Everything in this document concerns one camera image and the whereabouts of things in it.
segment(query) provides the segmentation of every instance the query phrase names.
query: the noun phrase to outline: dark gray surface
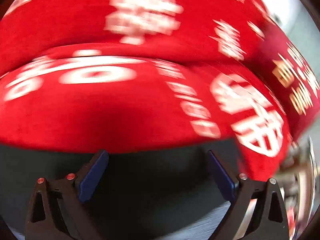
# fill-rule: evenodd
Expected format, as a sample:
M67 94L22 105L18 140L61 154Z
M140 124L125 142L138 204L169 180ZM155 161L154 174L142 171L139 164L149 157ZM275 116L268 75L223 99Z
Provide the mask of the dark gray surface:
M191 225L154 240L207 240L221 222L229 206L229 202L225 202ZM23 235L13 228L11 230L18 240L25 239Z
M85 204L102 236L112 240L150 240L183 228L191 233L189 225L201 218L207 221L208 214L224 203L206 170L204 152L209 149L218 152L238 173L239 151L233 140L111 155L97 190ZM24 233L28 201L36 180L63 178L91 157L0 146L0 214L4 220ZM214 224L203 222L200 231L209 232Z

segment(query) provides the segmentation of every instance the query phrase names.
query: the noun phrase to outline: red screw head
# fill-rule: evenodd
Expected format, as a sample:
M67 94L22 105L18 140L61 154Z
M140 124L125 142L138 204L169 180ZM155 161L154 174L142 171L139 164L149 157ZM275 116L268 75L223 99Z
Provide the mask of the red screw head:
M74 173L70 173L66 176L67 180L73 180L76 177Z
M37 182L38 184L44 183L44 178L39 178Z

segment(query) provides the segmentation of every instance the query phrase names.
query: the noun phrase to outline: metal object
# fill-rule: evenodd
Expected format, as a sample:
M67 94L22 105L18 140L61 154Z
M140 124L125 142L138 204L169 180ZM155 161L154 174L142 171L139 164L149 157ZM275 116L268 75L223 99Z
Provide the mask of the metal object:
M316 183L320 167L316 163L310 137L306 149L295 145L293 150L294 152L289 158L293 158L294 163L290 167L280 170L275 178L278 184L284 187L284 202L287 212L294 210L296 228L294 236L290 236L294 240L302 234L309 224L315 196L319 195L316 192Z
M233 238L233 240L238 240L238 239L244 237L244 235L248 229L248 226L250 224L250 221L252 219L256 204L257 204L257 199L250 200L247 211L245 212L244 218L243 218L241 225L239 226L239 229L238 229L235 237Z
M37 183L38 183L38 184L44 183L44 178L39 178L39 179L37 180Z
M240 173L239 178L242 180L246 180L248 178L248 176L245 173Z
M276 181L274 178L270 178L270 179L269 179L269 182L270 182L272 185L277 184L277 181Z
M66 176L67 180L73 180L76 177L76 175L74 173L70 173Z

